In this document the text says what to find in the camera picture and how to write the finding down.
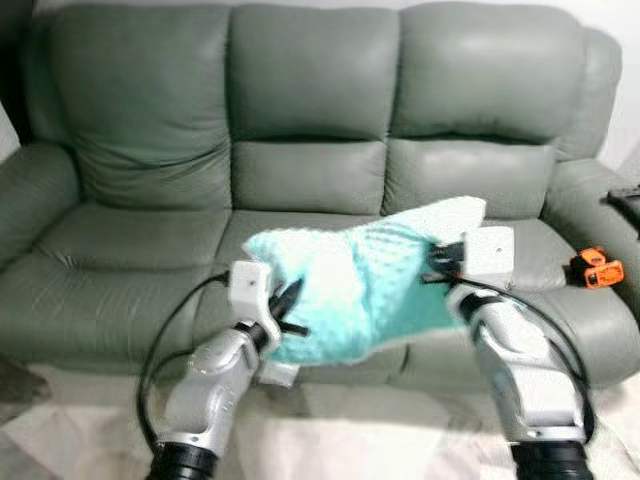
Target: teal cloth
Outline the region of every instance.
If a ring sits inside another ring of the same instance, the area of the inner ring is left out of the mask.
[[[422,285],[433,244],[479,228],[485,202],[457,197],[339,232],[271,230],[244,250],[276,278],[304,286],[286,321],[306,326],[284,335],[271,359],[300,365],[353,363],[394,342],[459,326],[447,311],[445,285]]]

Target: green leather sofa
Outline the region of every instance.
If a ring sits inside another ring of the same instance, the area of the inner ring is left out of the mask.
[[[600,202],[626,182],[594,160],[621,50],[560,10],[70,6],[35,18],[22,64],[36,141],[0,168],[2,354],[137,372],[252,233],[471,194],[515,229],[513,290],[556,318],[593,384],[640,367],[639,243]],[[592,245],[626,263],[624,284],[566,285]],[[163,350],[229,322],[212,285]],[[464,329],[300,379],[484,385]]]

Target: sofa armrest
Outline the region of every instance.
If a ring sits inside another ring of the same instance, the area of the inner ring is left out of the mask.
[[[27,145],[0,164],[0,271],[79,201],[73,161],[59,147]]]
[[[602,246],[624,262],[627,278],[616,292],[640,320],[640,242],[638,232],[602,200],[612,188],[633,186],[597,160],[558,164],[542,219],[576,250]]]

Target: orange object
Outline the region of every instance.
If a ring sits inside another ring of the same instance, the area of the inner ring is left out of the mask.
[[[607,257],[602,247],[587,248],[571,259],[576,280],[587,288],[602,288],[624,280],[624,267],[619,260]]]

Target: floor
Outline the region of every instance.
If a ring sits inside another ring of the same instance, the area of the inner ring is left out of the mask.
[[[22,413],[0,428],[0,478],[144,478],[150,455],[133,414],[134,379],[43,366],[32,371],[46,379],[49,398],[25,398]],[[30,383],[24,390],[33,388]],[[603,422],[588,449],[596,478],[640,479],[640,375],[598,392],[594,403]],[[0,402],[0,423],[2,412]],[[305,385],[290,391],[261,387],[245,397],[216,478],[515,477],[484,395]]]

